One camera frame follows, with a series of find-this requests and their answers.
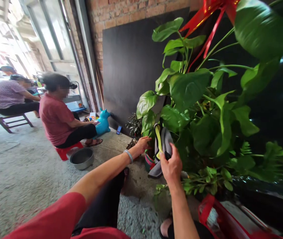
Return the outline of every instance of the red ribbon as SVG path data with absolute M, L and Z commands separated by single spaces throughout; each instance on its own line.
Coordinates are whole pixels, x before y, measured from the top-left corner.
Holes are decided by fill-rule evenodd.
M 191 18 L 191 20 L 183 27 L 181 28 L 179 31 L 182 32 L 184 30 L 188 30 L 185 38 L 187 38 L 192 32 L 194 32 L 200 25 L 202 25 L 202 23 L 207 20 L 207 18 L 212 15 L 212 13 L 214 13 L 217 9 L 221 10 L 221 13 L 214 25 L 214 28 L 210 34 L 210 36 L 208 37 L 206 43 L 204 44 L 202 50 L 200 51 L 200 53 L 197 55 L 197 57 L 194 59 L 194 61 L 191 63 L 191 65 L 189 66 L 189 69 L 191 68 L 191 66 L 193 65 L 193 63 L 199 58 L 199 56 L 203 53 L 204 51 L 204 55 L 203 58 L 207 57 L 208 54 L 208 50 L 209 47 L 211 45 L 212 39 L 214 37 L 214 34 L 221 22 L 222 16 L 224 14 L 224 12 L 227 13 L 231 23 L 234 25 L 234 20 L 235 20 L 235 16 L 236 16 L 236 9 L 237 9 L 237 5 L 239 3 L 240 0 L 204 0 L 203 1 L 203 6 L 199 9 L 199 11 L 193 16 L 193 18 Z

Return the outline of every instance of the red bag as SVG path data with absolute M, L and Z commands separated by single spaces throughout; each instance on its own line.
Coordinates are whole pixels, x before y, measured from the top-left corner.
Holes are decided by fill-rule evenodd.
M 242 225 L 215 199 L 214 196 L 208 195 L 203 199 L 198 209 L 199 220 L 212 233 L 215 239 L 272 239 L 282 238 L 280 236 L 259 230 L 248 233 Z M 210 228 L 209 221 L 216 216 L 218 227 Z

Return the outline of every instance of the metal bowl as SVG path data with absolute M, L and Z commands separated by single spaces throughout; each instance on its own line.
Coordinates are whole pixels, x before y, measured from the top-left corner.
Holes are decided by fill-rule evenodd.
M 94 162 L 94 151 L 91 148 L 82 148 L 73 153 L 69 162 L 79 170 L 84 170 Z

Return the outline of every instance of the blue inflatable toy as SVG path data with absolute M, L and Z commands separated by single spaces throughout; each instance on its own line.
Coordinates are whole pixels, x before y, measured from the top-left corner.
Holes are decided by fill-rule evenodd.
M 103 110 L 101 108 L 101 111 L 102 112 L 100 118 L 97 120 L 100 122 L 100 124 L 96 126 L 96 132 L 98 136 L 110 132 L 109 123 L 107 119 L 110 116 L 110 113 L 107 112 L 107 109 Z

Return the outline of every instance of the silver bangle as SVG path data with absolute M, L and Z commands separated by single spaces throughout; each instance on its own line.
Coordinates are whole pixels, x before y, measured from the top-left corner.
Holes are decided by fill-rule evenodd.
M 129 151 L 126 149 L 126 150 L 124 150 L 124 152 L 126 152 L 126 153 L 128 154 L 128 156 L 129 156 L 129 158 L 130 158 L 130 160 L 131 160 L 131 163 L 133 163 L 133 162 L 134 162 L 134 159 L 133 159 L 133 157 L 131 156 L 131 154 L 129 153 Z

